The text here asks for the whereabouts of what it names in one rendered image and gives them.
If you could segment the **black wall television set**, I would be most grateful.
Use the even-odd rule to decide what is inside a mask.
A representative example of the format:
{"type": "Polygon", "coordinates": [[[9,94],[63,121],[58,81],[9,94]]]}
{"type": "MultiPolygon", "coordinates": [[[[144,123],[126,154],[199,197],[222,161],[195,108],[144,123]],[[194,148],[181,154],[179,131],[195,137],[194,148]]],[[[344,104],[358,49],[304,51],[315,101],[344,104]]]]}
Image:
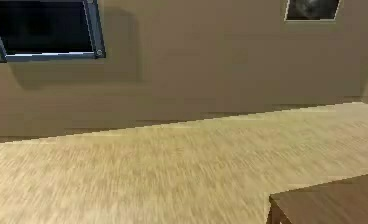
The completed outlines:
{"type": "Polygon", "coordinates": [[[105,56],[98,0],[0,0],[0,63],[105,56]]]}

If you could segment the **dark framed wall picture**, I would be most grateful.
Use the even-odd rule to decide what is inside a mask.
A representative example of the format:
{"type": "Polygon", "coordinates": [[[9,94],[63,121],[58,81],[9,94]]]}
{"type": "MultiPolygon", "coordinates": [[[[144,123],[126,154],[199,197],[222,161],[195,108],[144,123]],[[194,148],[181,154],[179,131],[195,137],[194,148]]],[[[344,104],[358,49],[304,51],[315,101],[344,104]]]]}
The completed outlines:
{"type": "Polygon", "coordinates": [[[334,20],[340,0],[289,0],[286,21],[334,20]]]}

